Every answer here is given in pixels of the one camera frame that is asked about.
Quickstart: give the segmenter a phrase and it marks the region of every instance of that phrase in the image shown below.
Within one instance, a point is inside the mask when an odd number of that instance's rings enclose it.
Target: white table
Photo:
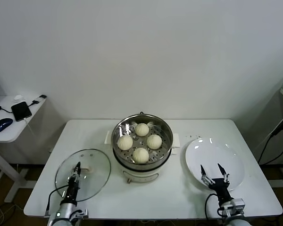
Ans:
[[[31,104],[32,100],[36,98],[37,97],[26,97],[25,100],[29,105]],[[13,96],[0,96],[0,106],[2,106],[2,108],[4,108],[7,111],[11,111],[11,106],[16,104],[13,101],[13,99],[14,99]],[[29,107],[30,111],[32,112],[32,116],[26,119],[27,123],[33,118],[33,116],[37,113],[37,111],[40,109],[40,107],[43,105],[44,102],[45,100],[37,105],[33,105]],[[0,110],[0,119],[3,118],[12,118],[14,122],[5,130],[0,132],[0,143],[13,142],[18,138],[18,136],[21,134],[21,132],[24,130],[27,124],[24,120],[16,121],[12,113],[7,113],[3,110]],[[20,173],[18,173],[16,170],[14,170],[14,168],[11,167],[11,165],[7,161],[5,161],[1,157],[1,155],[0,155],[0,170],[1,170],[0,178],[2,177],[3,173],[5,173],[15,182],[12,188],[10,189],[8,195],[6,196],[4,202],[12,202],[19,188],[33,188],[36,183],[36,181],[25,180],[24,177],[27,174],[28,169],[23,169],[21,170]]]
[[[104,151],[111,161],[111,175],[101,192],[91,199],[78,203],[88,209],[93,219],[199,219],[205,218],[204,202],[213,191],[198,182],[188,171],[184,152],[190,141],[201,137],[214,137],[232,146],[245,164],[243,183],[231,196],[242,198],[245,216],[274,216],[282,214],[282,207],[258,166],[253,154],[231,120],[166,120],[174,133],[179,134],[181,147],[171,155],[162,174],[144,184],[126,182],[118,169],[111,145],[105,145],[108,130],[119,120],[71,120],[65,126],[45,168],[29,197],[24,213],[44,216],[49,193],[55,189],[55,174],[64,159],[85,148]],[[61,197],[51,196],[50,213],[58,210]],[[208,215],[216,213],[217,199],[208,202]]]

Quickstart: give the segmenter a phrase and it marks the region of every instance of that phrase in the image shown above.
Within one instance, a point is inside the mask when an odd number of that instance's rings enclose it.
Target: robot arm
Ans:
[[[200,165],[201,169],[201,180],[217,194],[219,201],[219,208],[217,213],[222,217],[224,225],[227,226],[250,226],[250,224],[242,220],[244,218],[244,207],[245,203],[243,199],[234,199],[231,197],[227,188],[230,185],[229,174],[226,173],[225,169],[218,163],[219,170],[223,175],[223,178],[211,179],[207,176],[204,168]]]
[[[50,215],[47,226],[71,226],[72,223],[80,221],[88,217],[88,210],[75,210],[77,206],[77,193],[80,189],[81,163],[78,162],[75,166],[72,176],[68,180],[68,188],[64,199],[60,203],[60,208],[57,212]]]

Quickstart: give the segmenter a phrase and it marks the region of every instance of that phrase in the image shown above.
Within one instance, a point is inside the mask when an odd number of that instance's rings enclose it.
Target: floor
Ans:
[[[37,180],[42,172],[42,168],[32,168],[26,175],[26,179]],[[281,179],[282,175],[277,169],[263,169],[263,172],[267,179]],[[13,182],[4,175],[0,180],[0,206],[4,203],[4,198],[11,188]],[[20,189],[14,199],[14,203],[19,207],[24,208],[32,190],[31,189]],[[283,207],[283,188],[274,189],[276,196]],[[6,211],[12,204],[3,204],[1,206],[2,211]],[[32,218],[24,215],[23,211],[16,209],[14,214],[13,210],[5,215],[6,221],[3,225],[5,226],[46,226],[47,219],[44,218]],[[278,222],[267,222],[275,220],[276,218],[263,219],[251,219],[250,223],[253,226],[283,226],[283,216],[278,219]],[[194,220],[173,220],[173,221],[156,221],[156,222],[140,222],[140,221],[110,221],[110,220],[84,220],[82,226],[216,226],[217,222],[212,221],[194,221]]]

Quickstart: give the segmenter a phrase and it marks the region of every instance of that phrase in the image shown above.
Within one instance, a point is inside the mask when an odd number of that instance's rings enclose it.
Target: white plate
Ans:
[[[222,178],[218,163],[229,173],[231,191],[238,187],[244,179],[244,165],[237,153],[228,145],[214,138],[199,138],[192,141],[185,153],[185,161],[194,177],[201,180],[200,165],[210,178]]]

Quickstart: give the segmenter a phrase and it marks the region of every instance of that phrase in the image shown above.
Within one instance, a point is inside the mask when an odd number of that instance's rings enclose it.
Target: glass lid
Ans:
[[[111,163],[108,156],[97,149],[84,149],[69,156],[60,165],[55,178],[56,188],[67,185],[69,177],[73,174],[75,166],[81,162],[81,176],[78,202],[95,196],[107,183],[111,173]],[[64,198],[67,187],[59,189],[58,193]]]

